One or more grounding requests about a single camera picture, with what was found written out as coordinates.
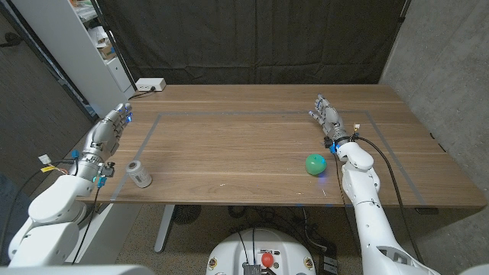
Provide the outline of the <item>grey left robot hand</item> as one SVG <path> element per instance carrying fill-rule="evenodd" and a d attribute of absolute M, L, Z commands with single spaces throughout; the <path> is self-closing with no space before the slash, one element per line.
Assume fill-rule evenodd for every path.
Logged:
<path fill-rule="evenodd" d="M 121 103 L 89 131 L 77 161 L 76 176 L 86 180 L 96 176 L 113 177 L 115 164 L 108 159 L 117 151 L 122 132 L 132 120 L 131 110 L 130 103 Z"/>

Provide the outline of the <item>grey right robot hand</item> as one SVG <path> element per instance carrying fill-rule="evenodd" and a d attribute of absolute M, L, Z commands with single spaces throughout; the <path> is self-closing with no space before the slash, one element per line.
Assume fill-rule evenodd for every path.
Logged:
<path fill-rule="evenodd" d="M 342 117 L 322 94 L 317 95 L 314 111 L 309 111 L 309 115 L 319 123 L 324 134 L 336 145 L 342 146 L 349 142 L 350 137 Z"/>

